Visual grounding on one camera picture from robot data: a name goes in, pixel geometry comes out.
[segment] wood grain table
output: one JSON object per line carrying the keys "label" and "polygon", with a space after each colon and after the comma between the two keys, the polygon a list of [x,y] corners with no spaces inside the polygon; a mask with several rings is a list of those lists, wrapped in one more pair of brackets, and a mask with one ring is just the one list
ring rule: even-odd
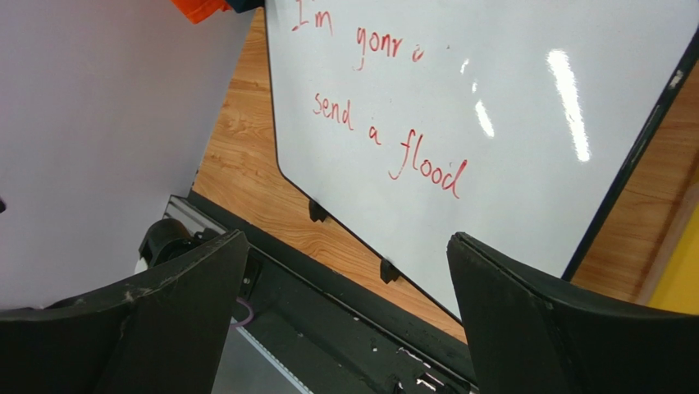
{"label": "wood grain table", "polygon": [[[634,301],[687,188],[699,152],[699,76],[675,100],[573,283]],[[379,258],[332,220],[311,222],[308,199],[276,166],[263,11],[229,85],[194,191],[465,341],[461,326],[404,279],[384,284]]]}

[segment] white wall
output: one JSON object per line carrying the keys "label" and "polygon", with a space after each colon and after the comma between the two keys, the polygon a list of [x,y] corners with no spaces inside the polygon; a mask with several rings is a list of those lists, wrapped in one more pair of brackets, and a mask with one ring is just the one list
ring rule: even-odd
{"label": "white wall", "polygon": [[0,4],[0,309],[133,273],[167,196],[194,180],[252,16]]}

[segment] black whiteboard frame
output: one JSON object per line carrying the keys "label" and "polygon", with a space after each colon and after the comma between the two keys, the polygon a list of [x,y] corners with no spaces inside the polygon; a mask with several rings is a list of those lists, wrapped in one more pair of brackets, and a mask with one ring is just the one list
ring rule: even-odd
{"label": "black whiteboard frame", "polygon": [[[267,13],[265,12],[265,40],[266,40],[266,45],[267,45],[267,68],[269,71],[269,90],[270,90],[270,97],[271,97],[271,105],[272,105],[272,129],[274,130],[274,156],[276,160],[276,167],[279,169],[279,173],[281,176],[289,182],[296,190],[300,191],[306,198],[309,200],[313,200],[313,198],[306,194],[306,192],[298,187],[289,177],[287,177],[284,174],[284,171],[282,171],[281,167],[279,166],[279,150],[276,147],[276,117],[274,114],[274,89],[273,89],[273,75],[272,75],[272,62],[269,57],[269,33],[267,29]],[[633,143],[632,148],[629,150],[628,155],[626,156],[626,159],[624,160],[624,163],[621,165],[621,168],[619,169],[619,172],[617,172],[616,177],[611,183],[611,186],[609,190],[607,191],[605,198],[602,200],[602,204],[600,207],[597,209],[597,212],[595,213],[595,216],[592,218],[592,221],[590,223],[590,226],[587,227],[587,230],[585,231],[585,235],[582,236],[582,239],[580,240],[580,243],[578,244],[578,248],[575,250],[573,253],[573,257],[571,257],[570,261],[568,262],[568,267],[565,269],[563,276],[561,279],[570,282],[573,279],[573,275],[578,271],[578,268],[580,267],[580,264],[583,262],[583,259],[585,258],[585,255],[587,252],[590,250],[590,247],[592,246],[592,242],[595,240],[595,237],[597,234],[600,232],[600,229],[602,228],[602,225],[604,225],[605,220],[609,216],[612,208],[614,207],[614,204],[616,204],[617,199],[619,198],[619,195],[621,195],[622,190],[624,190],[624,187],[626,186],[626,183],[628,182],[628,179],[631,177],[631,174],[633,174],[633,170],[636,168],[638,165],[638,162],[641,159],[641,156],[646,152],[646,149],[648,148],[648,145],[650,144],[651,140],[653,139],[653,136],[656,134],[656,131],[660,127],[660,124],[662,123],[663,119],[665,119],[665,115],[669,111],[670,107],[672,106],[672,103],[674,102],[675,98],[677,97],[678,92],[682,89],[684,86],[684,81],[687,80],[689,77],[690,72],[692,72],[692,69],[694,68],[694,64],[697,62],[697,59],[699,58],[699,26],[697,27],[697,30],[695,30],[694,35],[692,37],[692,40],[690,41],[689,45],[684,51],[684,54],[680,58],[679,64],[675,67],[675,71],[673,72],[672,76],[668,79],[668,82],[665,84],[665,89],[663,92],[660,94],[660,97],[656,101],[656,105],[653,107],[653,111],[651,114],[648,116],[646,119],[646,123],[644,124],[643,128],[641,129],[640,133],[638,134],[638,137],[636,138],[636,141]],[[679,75],[679,73],[682,73],[682,77],[679,80],[679,82],[671,87],[671,83],[675,79],[675,76]],[[328,216],[332,218],[333,221],[335,221],[337,224],[339,224],[342,228],[344,228],[349,234],[351,234],[354,238],[356,238],[359,242],[362,243],[362,245],[366,246],[369,250],[372,251],[379,259],[383,259],[383,256],[373,249],[368,243],[366,243],[364,240],[362,240],[359,236],[354,234],[354,232],[345,226],[342,222],[337,220],[335,216],[333,216],[332,212],[328,212]],[[446,257],[446,244],[449,240],[445,240],[445,257]],[[429,293],[427,293],[425,290],[423,290],[420,285],[415,283],[412,279],[409,277],[405,276],[399,269],[398,267],[395,267],[396,270],[400,272],[400,276],[405,278],[406,281],[408,281],[411,285],[413,285],[418,291],[420,291],[423,295],[425,295],[430,301],[432,301],[435,305],[437,305],[441,310],[446,312],[452,319],[455,321],[461,323],[461,319],[458,318],[455,314],[451,313],[447,308],[444,307],[444,305],[440,304],[439,301],[435,300]]]}

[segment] black corner bracket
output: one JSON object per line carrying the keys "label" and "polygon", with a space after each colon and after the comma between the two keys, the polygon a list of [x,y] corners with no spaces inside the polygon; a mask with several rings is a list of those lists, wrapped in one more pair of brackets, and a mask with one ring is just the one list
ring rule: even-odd
{"label": "black corner bracket", "polygon": [[327,211],[312,199],[308,202],[308,213],[310,214],[311,220],[314,222],[319,220],[321,222],[325,222],[325,219],[327,219],[328,216]]}
{"label": "black corner bracket", "polygon": [[386,259],[381,259],[381,280],[388,284],[388,282],[395,282],[400,276],[400,271],[395,269],[393,264]]}

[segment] white board surface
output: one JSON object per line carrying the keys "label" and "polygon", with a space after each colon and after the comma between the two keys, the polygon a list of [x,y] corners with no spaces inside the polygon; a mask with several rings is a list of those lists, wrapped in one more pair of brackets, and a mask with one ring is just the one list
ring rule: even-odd
{"label": "white board surface", "polygon": [[697,0],[266,9],[282,173],[457,316],[450,236],[561,276],[699,21]]}

